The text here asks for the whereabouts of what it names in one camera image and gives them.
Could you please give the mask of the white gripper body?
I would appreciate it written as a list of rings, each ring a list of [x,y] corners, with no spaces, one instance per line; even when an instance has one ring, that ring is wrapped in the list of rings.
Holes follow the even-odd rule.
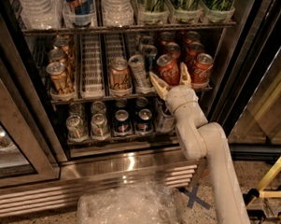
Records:
[[[186,107],[188,113],[195,114],[199,111],[197,95],[189,86],[173,87],[166,93],[165,103],[172,114],[182,107]]]

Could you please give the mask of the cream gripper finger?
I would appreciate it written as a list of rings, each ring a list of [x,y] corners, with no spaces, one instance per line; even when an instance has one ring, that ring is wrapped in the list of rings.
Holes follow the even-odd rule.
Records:
[[[180,64],[180,85],[184,86],[191,86],[191,79],[190,79],[190,74],[188,72],[188,67],[185,63]]]
[[[149,77],[150,77],[153,87],[155,88],[156,92],[158,93],[158,96],[161,99],[165,100],[166,95],[167,95],[168,91],[170,90],[169,84],[167,82],[165,82],[163,79],[156,76],[156,74],[154,74],[152,72],[149,73]]]

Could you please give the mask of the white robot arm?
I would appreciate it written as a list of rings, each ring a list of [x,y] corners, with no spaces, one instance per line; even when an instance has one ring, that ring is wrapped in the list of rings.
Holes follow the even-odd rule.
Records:
[[[155,74],[149,76],[159,97],[175,116],[177,141],[185,158],[207,160],[218,224],[250,224],[226,134],[219,124],[204,116],[190,84],[188,67],[181,65],[179,85],[175,87]]]

